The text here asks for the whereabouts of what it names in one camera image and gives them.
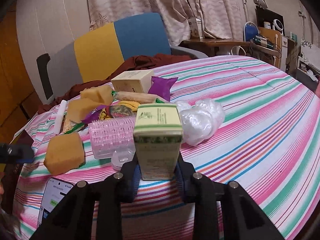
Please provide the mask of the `yellow sponge front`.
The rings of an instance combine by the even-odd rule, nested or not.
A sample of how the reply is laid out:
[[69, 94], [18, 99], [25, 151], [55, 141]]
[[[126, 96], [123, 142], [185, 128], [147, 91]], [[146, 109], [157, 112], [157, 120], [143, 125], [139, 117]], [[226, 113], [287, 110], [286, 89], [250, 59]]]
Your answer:
[[53, 137], [48, 144], [44, 165], [54, 176], [78, 168], [85, 162], [85, 152], [78, 132]]

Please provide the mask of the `yellow sponge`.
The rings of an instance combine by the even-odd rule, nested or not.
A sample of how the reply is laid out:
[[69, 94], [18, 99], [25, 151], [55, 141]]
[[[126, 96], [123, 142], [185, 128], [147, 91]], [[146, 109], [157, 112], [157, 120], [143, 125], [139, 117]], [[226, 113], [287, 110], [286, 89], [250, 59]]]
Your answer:
[[68, 103], [66, 119], [75, 123], [80, 123], [85, 119], [86, 115], [91, 113], [91, 111], [99, 105], [100, 103], [94, 102], [88, 98], [72, 100]]
[[87, 98], [102, 105], [110, 105], [114, 101], [112, 88], [109, 85], [86, 88], [80, 92], [80, 98]]
[[48, 144], [44, 165], [54, 176], [78, 168], [85, 162], [85, 152], [78, 132], [53, 137]]

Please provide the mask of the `green cream carton box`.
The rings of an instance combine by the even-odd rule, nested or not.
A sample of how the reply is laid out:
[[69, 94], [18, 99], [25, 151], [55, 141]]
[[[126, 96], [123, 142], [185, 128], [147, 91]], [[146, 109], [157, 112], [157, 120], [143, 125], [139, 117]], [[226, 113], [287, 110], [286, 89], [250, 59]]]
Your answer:
[[183, 139], [177, 106], [172, 103], [140, 105], [133, 139], [142, 179], [171, 180]]

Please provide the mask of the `clear plastic bag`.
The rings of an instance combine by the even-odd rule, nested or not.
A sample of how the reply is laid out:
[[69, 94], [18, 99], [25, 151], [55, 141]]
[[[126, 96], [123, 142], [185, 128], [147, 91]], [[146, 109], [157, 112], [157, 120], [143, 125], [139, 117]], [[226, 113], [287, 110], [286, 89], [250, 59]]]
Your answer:
[[186, 101], [176, 101], [175, 105], [183, 128], [183, 142], [197, 146], [210, 139], [225, 120], [225, 111], [213, 99], [196, 101], [191, 106]]

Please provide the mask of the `white foam block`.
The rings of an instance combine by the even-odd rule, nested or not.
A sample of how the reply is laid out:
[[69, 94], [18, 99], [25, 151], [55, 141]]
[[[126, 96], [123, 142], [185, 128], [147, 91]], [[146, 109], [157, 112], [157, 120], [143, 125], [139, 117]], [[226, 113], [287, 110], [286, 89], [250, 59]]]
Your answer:
[[61, 129], [61, 125], [62, 125], [64, 114], [65, 114], [66, 106], [67, 106], [67, 101], [66, 100], [62, 100], [60, 105], [59, 105], [59, 109], [57, 111], [57, 115], [56, 115], [56, 118], [55, 118], [54, 129], [53, 129], [53, 133], [55, 135], [60, 134], [60, 129]]

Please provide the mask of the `purple snack wrapper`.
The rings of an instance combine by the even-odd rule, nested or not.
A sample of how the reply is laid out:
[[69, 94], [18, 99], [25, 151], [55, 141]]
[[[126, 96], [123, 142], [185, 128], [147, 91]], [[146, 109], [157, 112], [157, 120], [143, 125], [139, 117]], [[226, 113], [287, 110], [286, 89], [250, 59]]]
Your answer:
[[170, 89], [176, 83], [177, 80], [177, 77], [165, 79], [158, 76], [152, 76], [152, 84], [148, 93], [160, 96], [164, 100], [170, 101]]

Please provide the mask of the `cream cardboard box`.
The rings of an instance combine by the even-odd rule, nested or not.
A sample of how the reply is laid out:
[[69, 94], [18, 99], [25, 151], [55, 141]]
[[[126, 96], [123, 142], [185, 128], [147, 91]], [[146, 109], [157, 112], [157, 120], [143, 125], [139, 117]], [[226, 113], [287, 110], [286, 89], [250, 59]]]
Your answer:
[[152, 85], [153, 76], [152, 69], [131, 70], [117, 75], [111, 82], [116, 92], [147, 93]]

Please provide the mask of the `yellow green cracker packet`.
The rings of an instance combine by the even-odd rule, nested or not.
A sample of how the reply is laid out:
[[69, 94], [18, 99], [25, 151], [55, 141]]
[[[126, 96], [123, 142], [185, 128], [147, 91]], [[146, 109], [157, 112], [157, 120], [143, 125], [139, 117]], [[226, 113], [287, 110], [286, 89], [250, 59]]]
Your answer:
[[84, 123], [76, 123], [73, 122], [69, 119], [66, 119], [63, 123], [63, 129], [62, 129], [62, 133], [63, 134], [70, 134], [73, 132], [78, 132], [80, 130], [82, 130], [85, 127], [86, 124]]

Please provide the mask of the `yellow sponge back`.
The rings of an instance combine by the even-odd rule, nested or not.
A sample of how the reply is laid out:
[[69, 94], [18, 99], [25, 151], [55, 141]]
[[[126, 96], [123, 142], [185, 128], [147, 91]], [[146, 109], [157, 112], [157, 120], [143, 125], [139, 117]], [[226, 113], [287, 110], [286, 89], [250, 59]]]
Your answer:
[[109, 85], [86, 88], [80, 92], [80, 98], [87, 98], [102, 105], [110, 105], [114, 101], [112, 88]]

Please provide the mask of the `wooden wardrobe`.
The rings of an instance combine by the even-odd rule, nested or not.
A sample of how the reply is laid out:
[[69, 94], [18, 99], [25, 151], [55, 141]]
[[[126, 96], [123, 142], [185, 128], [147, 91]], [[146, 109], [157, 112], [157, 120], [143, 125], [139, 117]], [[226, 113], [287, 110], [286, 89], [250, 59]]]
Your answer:
[[1, 21], [1, 142], [9, 143], [14, 134], [37, 112], [41, 100], [23, 63], [16, 30], [16, 2]]

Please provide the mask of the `white smartphone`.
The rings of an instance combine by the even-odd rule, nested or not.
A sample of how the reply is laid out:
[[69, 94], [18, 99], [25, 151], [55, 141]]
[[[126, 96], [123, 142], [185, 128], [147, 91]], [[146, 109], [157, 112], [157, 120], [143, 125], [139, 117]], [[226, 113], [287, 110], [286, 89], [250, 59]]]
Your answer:
[[47, 219], [48, 215], [72, 187], [72, 183], [57, 178], [50, 178], [47, 181], [40, 205], [37, 227]]

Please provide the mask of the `striped pink green bedsheet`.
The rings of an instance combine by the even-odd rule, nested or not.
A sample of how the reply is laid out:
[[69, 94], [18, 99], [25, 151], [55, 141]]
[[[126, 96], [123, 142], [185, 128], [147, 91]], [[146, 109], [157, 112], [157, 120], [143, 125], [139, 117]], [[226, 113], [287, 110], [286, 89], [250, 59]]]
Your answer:
[[[216, 56], [154, 69], [178, 77], [171, 102], [211, 98], [221, 103], [224, 123], [181, 154], [213, 181], [236, 180], [268, 215], [285, 239], [298, 239], [319, 202], [319, 98], [282, 70], [245, 56]], [[51, 174], [43, 164], [59, 106], [25, 126], [35, 161], [24, 165], [14, 197], [20, 222], [17, 239], [37, 228], [44, 189]], [[110, 159], [93, 156], [88, 129], [80, 131], [84, 166], [57, 176], [76, 183], [102, 181], [115, 170]], [[192, 239], [194, 207], [183, 205], [174, 181], [140, 181], [137, 198], [121, 206], [124, 239]]]

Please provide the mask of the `dark red cloth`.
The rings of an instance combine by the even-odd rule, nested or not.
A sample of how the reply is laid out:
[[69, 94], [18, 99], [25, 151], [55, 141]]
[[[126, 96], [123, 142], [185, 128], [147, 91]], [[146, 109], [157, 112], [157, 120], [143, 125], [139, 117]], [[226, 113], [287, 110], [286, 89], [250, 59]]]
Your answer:
[[76, 84], [71, 87], [63, 96], [58, 97], [53, 100], [48, 105], [40, 105], [38, 107], [38, 114], [45, 113], [51, 110], [54, 106], [59, 105], [62, 100], [71, 100], [72, 98], [78, 96], [81, 91], [86, 88], [98, 87], [104, 85], [111, 81], [112, 78], [121, 74], [124, 71], [130, 70], [146, 70], [153, 69], [156, 67], [166, 66], [173, 63], [179, 63], [183, 61], [189, 61], [191, 57], [189, 55], [165, 55], [165, 54], [156, 54], [155, 56], [133, 56], [125, 60], [110, 76], [104, 80], [94, 80], [85, 83]]

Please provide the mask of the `wooden side table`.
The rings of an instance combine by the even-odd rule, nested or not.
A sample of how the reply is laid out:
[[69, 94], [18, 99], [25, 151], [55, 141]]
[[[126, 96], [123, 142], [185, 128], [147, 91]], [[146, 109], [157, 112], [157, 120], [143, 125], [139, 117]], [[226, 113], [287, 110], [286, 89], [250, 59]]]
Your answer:
[[228, 55], [234, 46], [249, 47], [250, 43], [236, 39], [191, 38], [180, 43], [180, 47], [205, 53], [207, 56]]

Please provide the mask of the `small white box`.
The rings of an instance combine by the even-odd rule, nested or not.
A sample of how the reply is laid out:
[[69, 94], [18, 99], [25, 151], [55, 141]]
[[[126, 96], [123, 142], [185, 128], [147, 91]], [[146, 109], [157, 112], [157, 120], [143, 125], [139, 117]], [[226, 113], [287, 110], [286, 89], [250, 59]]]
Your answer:
[[197, 17], [191, 17], [188, 19], [189, 28], [190, 28], [190, 36], [191, 38], [205, 38], [202, 21]]

